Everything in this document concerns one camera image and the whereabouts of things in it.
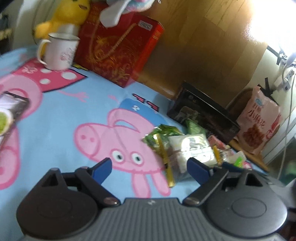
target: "mug handle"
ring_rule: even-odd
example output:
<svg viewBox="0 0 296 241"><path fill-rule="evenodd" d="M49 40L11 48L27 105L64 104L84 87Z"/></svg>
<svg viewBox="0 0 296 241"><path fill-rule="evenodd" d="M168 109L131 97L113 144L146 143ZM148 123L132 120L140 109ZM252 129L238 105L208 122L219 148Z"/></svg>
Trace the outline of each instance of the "mug handle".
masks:
<svg viewBox="0 0 296 241"><path fill-rule="evenodd" d="M47 65L47 63L45 63L44 61L41 60L41 51L42 51L43 45L46 43L51 43L51 41L48 39L41 40L41 42L38 46L38 50L37 50L37 59L41 64L44 64L44 65Z"/></svg>

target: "metal screw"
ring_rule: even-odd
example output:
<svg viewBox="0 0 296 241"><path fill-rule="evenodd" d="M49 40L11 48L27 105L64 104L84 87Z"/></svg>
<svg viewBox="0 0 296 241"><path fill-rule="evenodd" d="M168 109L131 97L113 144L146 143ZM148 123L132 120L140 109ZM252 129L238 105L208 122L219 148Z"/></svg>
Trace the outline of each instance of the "metal screw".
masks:
<svg viewBox="0 0 296 241"><path fill-rule="evenodd" d="M119 203L119 200L115 197L106 197L104 198L104 203L107 205L116 205Z"/></svg>
<svg viewBox="0 0 296 241"><path fill-rule="evenodd" d="M188 197L184 200L185 204L187 204L188 206L195 206L198 205L200 203L200 201L194 197Z"/></svg>

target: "white mug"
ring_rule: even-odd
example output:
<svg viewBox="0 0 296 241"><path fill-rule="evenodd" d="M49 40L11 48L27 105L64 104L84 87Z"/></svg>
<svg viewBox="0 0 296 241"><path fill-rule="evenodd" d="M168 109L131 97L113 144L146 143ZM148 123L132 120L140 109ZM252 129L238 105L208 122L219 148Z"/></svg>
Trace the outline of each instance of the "white mug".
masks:
<svg viewBox="0 0 296 241"><path fill-rule="evenodd" d="M79 38L72 34L50 33L49 39L41 40L37 59L45 68L50 70L66 70L73 64L75 52L79 43ZM47 44L44 61L41 60L41 52L44 44Z"/></svg>

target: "pink pig character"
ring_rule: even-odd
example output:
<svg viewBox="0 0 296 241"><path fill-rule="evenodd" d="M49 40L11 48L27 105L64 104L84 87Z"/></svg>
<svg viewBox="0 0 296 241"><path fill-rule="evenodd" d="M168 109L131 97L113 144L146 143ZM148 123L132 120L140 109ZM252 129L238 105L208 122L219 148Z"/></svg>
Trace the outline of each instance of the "pink pig character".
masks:
<svg viewBox="0 0 296 241"><path fill-rule="evenodd" d="M147 174L161 195L170 195L160 157L141 141L154 126L139 114L120 108L110 111L107 121L107 125L86 123L77 127L74 141L79 151L96 162L110 157L115 169L130 172L136 197L151 197ZM117 125L119 121L134 129Z"/></svg>
<svg viewBox="0 0 296 241"><path fill-rule="evenodd" d="M0 93L4 91L30 99L30 106L23 113L22 118L32 114L42 101L42 92L39 86L31 79L21 75L10 74L0 79ZM0 150L0 190L9 187L15 181L19 169L19 137L17 128L14 128Z"/></svg>

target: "stuffed animal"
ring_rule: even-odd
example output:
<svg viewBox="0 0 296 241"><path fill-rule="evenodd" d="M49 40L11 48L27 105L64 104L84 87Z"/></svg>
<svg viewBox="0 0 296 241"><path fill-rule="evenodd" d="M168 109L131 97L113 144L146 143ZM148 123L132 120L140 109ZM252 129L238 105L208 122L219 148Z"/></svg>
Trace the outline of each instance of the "stuffed animal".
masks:
<svg viewBox="0 0 296 241"><path fill-rule="evenodd" d="M153 2L154 0L107 0L109 7L101 11L100 21L106 28L114 27L122 14L143 12L149 9Z"/></svg>
<svg viewBox="0 0 296 241"><path fill-rule="evenodd" d="M62 0L51 20L37 25L35 37L48 39L48 34L54 32L77 36L79 27L86 20L89 10L90 0Z"/></svg>

